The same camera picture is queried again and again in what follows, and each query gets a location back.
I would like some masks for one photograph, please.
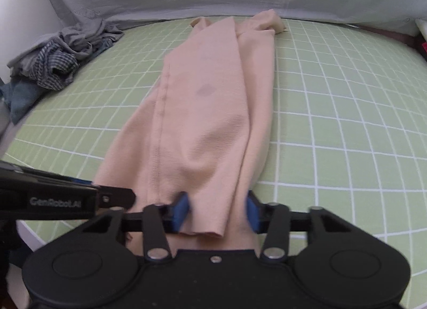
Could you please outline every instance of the silver screw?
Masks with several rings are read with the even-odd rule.
[[[223,258],[221,256],[212,256],[211,257],[212,263],[220,263],[222,260],[223,260]]]
[[[165,259],[169,256],[169,252],[162,247],[155,247],[147,252],[147,256],[151,259]]]
[[[264,250],[264,255],[269,259],[281,259],[286,253],[285,250],[279,247],[269,247]]]

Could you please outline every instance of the black circular cover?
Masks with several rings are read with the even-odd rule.
[[[410,279],[406,259],[374,238],[329,234],[296,256],[294,270],[309,293],[323,303],[356,309],[388,304]]]
[[[28,291],[55,308],[83,309],[107,303],[138,270],[136,257],[102,234],[79,234],[33,253],[23,267]]]

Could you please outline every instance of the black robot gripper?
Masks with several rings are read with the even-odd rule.
[[[253,250],[172,257],[165,233],[177,233],[188,210],[184,192],[141,213],[110,210],[37,250],[23,268],[33,308],[401,308],[407,260],[325,209],[291,212],[249,192],[249,223],[266,234],[259,257]],[[125,233],[138,231],[144,257],[124,247]],[[296,256],[288,255],[291,231],[307,233]]]

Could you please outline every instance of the green checkered sheet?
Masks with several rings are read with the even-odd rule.
[[[254,188],[264,202],[321,205],[400,250],[413,272],[402,304],[427,305],[427,63],[394,40],[284,20],[276,36],[270,152]],[[150,92],[189,20],[126,31],[64,91],[45,98],[4,160],[92,179]],[[80,221],[26,222],[44,242]],[[305,245],[292,235],[292,252]]]

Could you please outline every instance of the green grid tablecloth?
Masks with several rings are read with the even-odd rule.
[[[403,44],[357,29],[287,20],[276,36],[270,152],[255,187],[293,210],[324,206],[399,249],[413,277],[402,303],[427,305],[427,64]],[[92,179],[112,139],[149,93],[189,20],[152,24],[45,98],[4,160]],[[80,222],[26,222],[48,242]],[[293,234],[292,251],[305,245]]]

